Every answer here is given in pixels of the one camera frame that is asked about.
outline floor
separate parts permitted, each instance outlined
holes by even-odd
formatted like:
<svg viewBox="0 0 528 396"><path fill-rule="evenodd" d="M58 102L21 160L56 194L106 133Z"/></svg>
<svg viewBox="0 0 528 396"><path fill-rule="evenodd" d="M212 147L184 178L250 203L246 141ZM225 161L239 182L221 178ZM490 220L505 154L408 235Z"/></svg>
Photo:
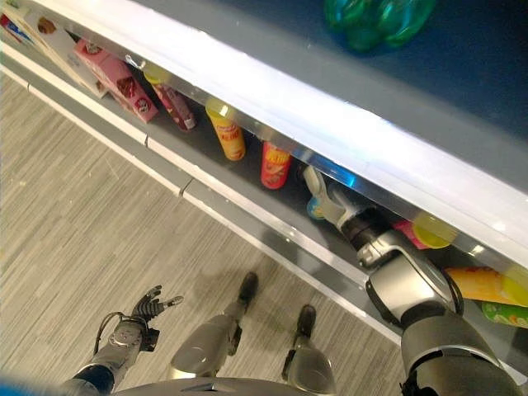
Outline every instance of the floor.
<svg viewBox="0 0 528 396"><path fill-rule="evenodd" d="M105 314L163 284L163 295L185 300L155 319L158 348L139 356L120 389L164 379L186 336L252 270L261 287L220 375L281 381L297 314L311 303L313 339L332 361L339 394L399 394L403 367L391 341L11 79L1 83L4 374L65 381L91 356Z"/></svg>

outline box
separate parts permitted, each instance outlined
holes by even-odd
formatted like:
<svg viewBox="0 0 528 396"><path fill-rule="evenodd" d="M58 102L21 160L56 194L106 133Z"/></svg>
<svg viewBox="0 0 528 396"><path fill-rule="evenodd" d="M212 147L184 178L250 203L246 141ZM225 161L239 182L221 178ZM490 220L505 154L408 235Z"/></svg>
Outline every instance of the box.
<svg viewBox="0 0 528 396"><path fill-rule="evenodd" d="M2 25L4 30L9 33L9 35L17 42L34 47L33 42L27 36L27 34L20 30L18 26L15 25L5 14L0 16L0 25Z"/></svg>
<svg viewBox="0 0 528 396"><path fill-rule="evenodd" d="M75 40L63 27L13 0L2 0L2 11L72 80L97 97L105 95L106 89L73 52Z"/></svg>
<svg viewBox="0 0 528 396"><path fill-rule="evenodd" d="M126 110L133 111L144 122L148 122L158 113L158 109L132 76L125 62L83 39L75 46L75 54Z"/></svg>

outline red bottle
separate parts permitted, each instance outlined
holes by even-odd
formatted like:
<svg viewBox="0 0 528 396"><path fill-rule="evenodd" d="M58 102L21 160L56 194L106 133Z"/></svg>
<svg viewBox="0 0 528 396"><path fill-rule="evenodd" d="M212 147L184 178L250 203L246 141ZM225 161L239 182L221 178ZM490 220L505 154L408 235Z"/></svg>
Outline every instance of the red bottle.
<svg viewBox="0 0 528 396"><path fill-rule="evenodd" d="M262 145L262 184L272 190L284 186L290 164L290 153L277 148L270 142L264 142Z"/></svg>

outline store shelf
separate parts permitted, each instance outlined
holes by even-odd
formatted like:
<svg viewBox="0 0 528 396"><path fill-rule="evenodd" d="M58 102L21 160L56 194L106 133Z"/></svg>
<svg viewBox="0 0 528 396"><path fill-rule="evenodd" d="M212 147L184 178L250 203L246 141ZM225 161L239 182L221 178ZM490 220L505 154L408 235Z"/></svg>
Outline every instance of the store shelf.
<svg viewBox="0 0 528 396"><path fill-rule="evenodd" d="M16 49L12 50L19 54L19 59L23 60L21 57L26 57ZM86 102L82 101L86 101L84 96L89 94L80 87L70 85L71 82L61 75L60 71L54 69L45 58L33 54L29 60L35 63L31 64L31 71L9 56L2 56L0 62L3 71L16 78L23 86L27 85L30 92L80 125L102 143L156 178L175 194L182 195L205 210L377 331L394 342L399 342L398 329L381 319L363 290L363 279L366 278L366 274L359 272L358 275L354 272L359 279L353 279L354 276L343 276L335 267L336 262L345 259L355 262L353 252L348 249L335 230L327 227L325 223L313 223L305 216L303 199L306 191L300 188L292 177L286 187L280 191L268 191L260 187L258 141L254 139L249 144L246 162L231 163L225 160L219 151L219 145L203 113L200 113L197 129L190 134L183 134L175 129L164 113L152 124L145 125L120 107L114 106L112 100L99 101L101 106L112 112L113 117L120 119L118 122L120 128L118 128L105 119L107 114L105 111L95 113L87 108ZM45 81L44 78L49 77L47 73L60 79L62 83L56 86L57 81L54 78L52 81ZM175 167L130 137L128 135L130 128L126 127L128 124L148 135L147 145L151 149L153 146L156 147L153 142L157 142L158 151L162 151L161 147L168 151L177 150L177 153L174 153L177 162L182 162L206 184L197 180L198 177L193 178L192 172L183 172L181 168ZM233 195L233 191L237 191L239 196ZM244 200L250 200L255 206L244 207L246 205ZM277 225L270 221L274 219L270 213L280 219L282 224ZM293 236L289 234L289 231L293 230L291 224L296 224L298 227L295 230L297 233ZM303 241L310 241L309 245L300 246ZM326 259L329 262L312 253L310 249L314 249L316 245L321 249L327 249ZM528 374L526 331L486 321L473 303L469 304L466 317L483 334L497 356L514 368L510 368L509 371L517 382L526 381L524 376Z"/></svg>
<svg viewBox="0 0 528 396"><path fill-rule="evenodd" d="M362 56L310 0L28 3L528 267L524 2L439 2L409 45Z"/></svg>
<svg viewBox="0 0 528 396"><path fill-rule="evenodd" d="M247 156L240 162L225 158L213 127L201 106L193 106L199 121L192 132L182 133L164 110L145 124L127 113L110 96L97 100L77 87L46 57L31 49L4 44L2 51L24 64L53 86L80 101L126 134L144 134L145 143L153 152L203 182L222 196L258 217L263 223L299 245L318 259L341 272L358 285L368 276L359 268L356 253L348 242L326 222L311 220L305 209L309 191L290 175L285 187L270 191L260 183L260 142L247 137Z"/></svg>

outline cable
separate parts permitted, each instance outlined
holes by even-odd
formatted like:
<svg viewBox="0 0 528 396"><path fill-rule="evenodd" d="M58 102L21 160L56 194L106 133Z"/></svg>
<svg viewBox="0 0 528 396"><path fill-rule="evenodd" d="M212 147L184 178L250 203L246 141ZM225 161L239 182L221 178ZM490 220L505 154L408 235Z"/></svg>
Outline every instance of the cable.
<svg viewBox="0 0 528 396"><path fill-rule="evenodd" d="M122 313L122 312L119 312L119 311L111 312L111 313L107 314L107 316L105 316L102 319L101 324L99 325L99 330L97 331L96 343L95 343L95 345L93 347L93 355L96 355L99 352L99 341L101 340L102 332L105 330L106 325L115 316L119 316L119 320L121 321L122 318L125 316L125 314Z"/></svg>

